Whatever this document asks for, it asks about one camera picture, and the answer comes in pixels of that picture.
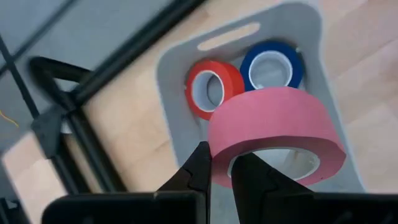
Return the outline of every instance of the pink masking tape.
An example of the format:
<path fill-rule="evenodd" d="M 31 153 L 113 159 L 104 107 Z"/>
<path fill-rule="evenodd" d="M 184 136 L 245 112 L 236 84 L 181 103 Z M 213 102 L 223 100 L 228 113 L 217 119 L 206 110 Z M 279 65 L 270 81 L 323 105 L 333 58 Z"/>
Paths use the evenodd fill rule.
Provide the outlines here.
<path fill-rule="evenodd" d="M 231 161 L 247 152 L 290 147 L 314 153 L 320 163 L 296 180 L 302 185 L 335 175 L 346 157 L 327 109 L 314 96 L 291 87 L 247 91 L 223 103 L 210 119 L 208 142 L 212 179 L 225 187 L 232 187 Z"/>

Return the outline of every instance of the tape roll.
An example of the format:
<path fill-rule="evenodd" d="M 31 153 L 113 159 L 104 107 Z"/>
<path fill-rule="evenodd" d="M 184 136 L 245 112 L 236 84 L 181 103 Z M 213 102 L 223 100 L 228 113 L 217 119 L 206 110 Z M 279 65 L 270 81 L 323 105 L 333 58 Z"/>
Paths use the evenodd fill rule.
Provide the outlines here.
<path fill-rule="evenodd" d="M 304 65 L 293 47 L 270 40 L 249 50 L 240 72 L 246 91 L 270 86 L 297 88 L 303 78 Z"/>
<path fill-rule="evenodd" d="M 211 100 L 209 94 L 212 89 L 219 93 L 215 100 Z M 209 120 L 217 106 L 243 92 L 244 83 L 238 69 L 228 63 L 205 60 L 189 71 L 185 96 L 193 113 Z"/>
<path fill-rule="evenodd" d="M 319 163 L 296 180 L 303 185 L 335 175 L 346 157 L 326 108 L 290 87 L 249 91 L 222 104 L 210 119 L 208 142 L 212 179 L 225 187 L 231 187 L 231 161 L 249 152 L 288 148 L 315 155 Z"/>

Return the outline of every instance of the wooden surface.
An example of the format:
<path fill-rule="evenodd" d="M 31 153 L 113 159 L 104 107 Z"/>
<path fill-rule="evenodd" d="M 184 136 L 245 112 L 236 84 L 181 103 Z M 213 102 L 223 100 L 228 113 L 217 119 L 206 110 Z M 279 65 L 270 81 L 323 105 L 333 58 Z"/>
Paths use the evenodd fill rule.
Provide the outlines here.
<path fill-rule="evenodd" d="M 155 84 L 161 52 L 174 42 L 277 2 L 208 1 L 85 106 L 130 191 L 155 190 L 177 170 Z M 398 1 L 321 0 L 319 5 L 325 18 L 326 67 L 365 187 L 369 192 L 397 193 Z M 69 145 L 75 144 L 67 139 Z M 2 160 L 34 220 L 40 216 L 37 208 L 49 202 L 48 197 L 38 195 L 46 192 L 56 198 L 64 194 L 57 177 L 46 175 L 50 164 L 41 162 L 45 159 L 32 133 Z M 86 170 L 85 162 L 79 160 L 79 166 Z M 86 176 L 95 190 L 95 180 L 90 174 Z M 37 187 L 35 182 L 43 178 L 50 179 L 52 187 Z M 35 187 L 22 186 L 27 181 Z"/>

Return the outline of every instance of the gray plastic tray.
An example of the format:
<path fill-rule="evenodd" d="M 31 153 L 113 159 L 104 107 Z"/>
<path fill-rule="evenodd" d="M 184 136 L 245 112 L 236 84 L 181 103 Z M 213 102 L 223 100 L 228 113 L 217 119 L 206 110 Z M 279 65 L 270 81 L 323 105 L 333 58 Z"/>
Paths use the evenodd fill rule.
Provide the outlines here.
<path fill-rule="evenodd" d="M 206 40 L 253 23 L 259 24 L 257 32 L 209 50 L 198 49 Z M 275 38 L 288 40 L 300 49 L 306 69 L 304 88 L 327 107 L 348 155 L 335 176 L 309 188 L 322 192 L 363 192 L 351 146 L 325 74 L 321 54 L 322 17 L 315 7 L 303 2 L 278 4 L 179 43 L 163 54 L 157 67 L 157 84 L 178 164 L 181 166 L 186 161 L 198 143 L 206 140 L 207 134 L 208 121 L 196 117 L 185 99 L 184 84 L 190 67 L 203 58 L 215 58 L 239 68 L 250 46 Z M 239 223 L 231 189 L 212 185 L 211 221 Z"/>

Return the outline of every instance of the blue tape roll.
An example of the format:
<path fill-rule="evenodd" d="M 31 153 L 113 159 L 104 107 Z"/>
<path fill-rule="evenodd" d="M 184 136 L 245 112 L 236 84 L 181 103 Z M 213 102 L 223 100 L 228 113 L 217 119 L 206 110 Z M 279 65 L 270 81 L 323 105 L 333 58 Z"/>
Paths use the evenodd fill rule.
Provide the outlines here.
<path fill-rule="evenodd" d="M 245 91 L 255 90 L 255 87 L 250 82 L 249 68 L 257 55 L 267 51 L 280 52 L 288 58 L 288 60 L 292 64 L 292 79 L 289 81 L 287 86 L 293 88 L 299 87 L 299 84 L 303 78 L 303 73 L 304 73 L 304 64 L 300 56 L 295 51 L 295 49 L 289 46 L 288 44 L 275 40 L 270 40 L 255 45 L 253 48 L 249 50 L 249 52 L 246 54 L 246 56 L 243 59 L 241 68 L 239 70 L 243 77 Z"/>

